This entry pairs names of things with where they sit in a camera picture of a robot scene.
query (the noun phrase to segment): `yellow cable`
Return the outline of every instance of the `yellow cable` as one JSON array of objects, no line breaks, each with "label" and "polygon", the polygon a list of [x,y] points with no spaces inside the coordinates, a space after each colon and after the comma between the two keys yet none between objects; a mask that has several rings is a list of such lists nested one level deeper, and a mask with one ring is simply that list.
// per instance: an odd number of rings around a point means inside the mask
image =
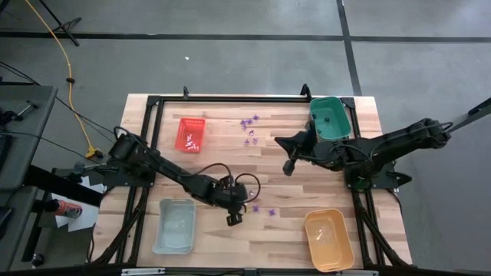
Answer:
[{"label": "yellow cable", "polygon": [[[53,38],[58,43],[58,46],[60,46],[61,51],[63,51],[64,59],[67,61],[68,77],[69,78],[72,78],[71,77],[71,64],[70,64],[70,59],[68,58],[67,52],[64,50],[63,45],[61,45],[60,41],[56,37],[56,34],[54,34],[54,32],[49,28],[49,26],[46,23],[46,21],[41,17],[41,15],[38,13],[38,11],[35,9],[35,7],[33,5],[31,5],[30,1],[29,0],[25,0],[25,1],[26,1],[26,3],[28,3],[29,7],[31,7],[32,11],[38,16],[39,20],[41,20],[41,22],[44,24],[44,26],[51,33],[51,35],[53,36]],[[71,102],[71,91],[72,91],[72,83],[71,82],[68,82],[68,103],[70,104],[71,109],[72,110],[75,110],[74,109],[74,105]],[[85,131],[85,127],[84,127],[84,124],[82,123],[82,120],[80,120],[80,117],[76,113],[74,113],[74,115],[75,115],[75,118],[77,118],[78,123],[80,124],[80,127],[82,129],[82,132],[84,133],[85,139],[87,140],[87,144],[89,146],[89,150],[88,150],[88,153],[87,153],[86,157],[93,156],[95,154],[96,149],[92,146],[91,139],[89,138],[87,132]]]}]

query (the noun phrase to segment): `can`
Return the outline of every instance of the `can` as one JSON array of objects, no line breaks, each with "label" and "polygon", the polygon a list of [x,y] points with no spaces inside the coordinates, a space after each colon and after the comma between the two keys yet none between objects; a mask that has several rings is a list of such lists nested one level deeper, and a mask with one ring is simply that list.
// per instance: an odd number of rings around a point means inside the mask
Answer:
[{"label": "can", "polygon": [[54,212],[55,215],[64,216],[67,218],[78,218],[82,215],[82,206],[76,203],[66,202],[60,199],[53,199],[44,205],[46,212]]}]

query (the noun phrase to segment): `green bin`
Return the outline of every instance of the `green bin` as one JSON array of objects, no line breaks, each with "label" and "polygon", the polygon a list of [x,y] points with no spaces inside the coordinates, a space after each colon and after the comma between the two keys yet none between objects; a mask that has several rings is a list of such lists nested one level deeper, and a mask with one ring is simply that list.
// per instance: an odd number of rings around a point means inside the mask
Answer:
[{"label": "green bin", "polygon": [[314,99],[310,103],[310,114],[317,134],[324,140],[342,140],[351,133],[343,103],[337,97]]}]

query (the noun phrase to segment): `red plastic container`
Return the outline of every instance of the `red plastic container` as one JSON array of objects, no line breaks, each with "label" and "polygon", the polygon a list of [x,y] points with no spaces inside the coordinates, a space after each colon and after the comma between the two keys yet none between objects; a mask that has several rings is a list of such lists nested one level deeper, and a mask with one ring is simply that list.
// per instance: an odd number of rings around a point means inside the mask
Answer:
[{"label": "red plastic container", "polygon": [[176,149],[187,153],[199,153],[204,132],[204,119],[181,118],[177,130]]}]

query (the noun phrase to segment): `concrete floor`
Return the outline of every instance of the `concrete floor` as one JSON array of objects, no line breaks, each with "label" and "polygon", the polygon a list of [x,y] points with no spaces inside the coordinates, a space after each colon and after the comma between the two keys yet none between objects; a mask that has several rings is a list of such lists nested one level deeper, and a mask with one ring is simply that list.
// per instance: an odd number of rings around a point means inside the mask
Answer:
[{"label": "concrete floor", "polygon": [[[81,16],[76,31],[85,32],[341,35],[335,0],[47,3],[64,19]],[[486,12],[491,2],[486,0],[346,0],[344,6],[352,35],[491,35]],[[24,2],[11,3],[7,11],[0,29],[44,31]],[[314,94],[353,94],[343,42],[80,43],[76,48],[63,41],[76,79],[75,106],[107,127],[119,124],[128,93],[179,93],[183,85],[192,93],[297,94],[307,83]],[[491,95],[491,44],[354,42],[353,48],[362,94],[376,97],[385,132],[424,117],[452,120]],[[67,68],[54,41],[2,38],[0,61],[59,87],[59,97],[67,99]],[[422,268],[491,270],[491,207],[486,204],[491,188],[484,174],[491,161],[489,123],[491,118],[485,118],[455,133],[447,148],[414,153],[397,165],[414,176],[400,198],[411,255]],[[89,134],[95,145],[109,149],[103,137],[93,130]],[[72,114],[59,103],[44,136],[80,153],[87,149]],[[49,158],[52,153],[58,158]],[[35,156],[35,164],[46,169],[70,167],[78,160],[44,142]],[[45,253],[46,266],[84,261],[87,231],[58,229],[44,236],[38,251]]]}]

